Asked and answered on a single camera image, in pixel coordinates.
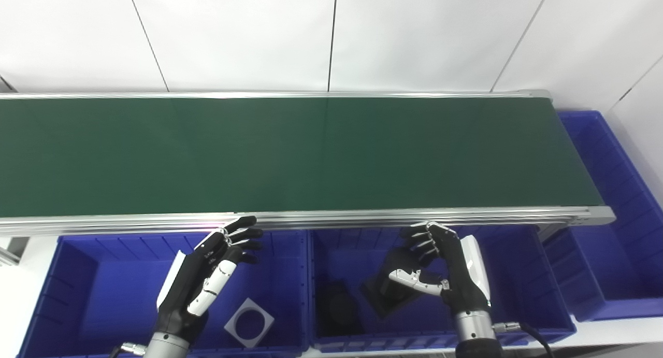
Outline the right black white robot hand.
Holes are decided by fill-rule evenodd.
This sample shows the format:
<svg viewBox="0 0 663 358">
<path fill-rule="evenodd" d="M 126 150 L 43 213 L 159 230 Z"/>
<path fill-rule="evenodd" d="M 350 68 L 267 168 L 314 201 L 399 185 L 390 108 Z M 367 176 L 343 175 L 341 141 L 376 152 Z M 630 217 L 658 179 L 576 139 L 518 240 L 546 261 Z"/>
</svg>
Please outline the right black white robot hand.
<svg viewBox="0 0 663 358">
<path fill-rule="evenodd" d="M 475 238 L 459 238 L 453 229 L 435 221 L 413 224 L 400 235 L 405 240 L 407 261 L 392 266 L 387 271 L 388 280 L 439 296 L 453 314 L 490 312 L 487 272 Z M 422 271 L 435 259 L 445 262 L 448 277 L 436 282 L 421 280 Z"/>
</svg>

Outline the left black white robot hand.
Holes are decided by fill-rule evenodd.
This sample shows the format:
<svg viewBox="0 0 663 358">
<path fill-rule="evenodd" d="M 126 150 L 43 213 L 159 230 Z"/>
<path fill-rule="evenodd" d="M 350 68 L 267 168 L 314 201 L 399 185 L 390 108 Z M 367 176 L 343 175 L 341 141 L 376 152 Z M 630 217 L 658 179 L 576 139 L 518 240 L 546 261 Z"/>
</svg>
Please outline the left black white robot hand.
<svg viewBox="0 0 663 358">
<path fill-rule="evenodd" d="M 156 337 L 191 346 L 208 322 L 208 309 L 240 263 L 257 263 L 263 231 L 242 216 L 211 231 L 192 252 L 179 251 L 157 297 Z"/>
</svg>

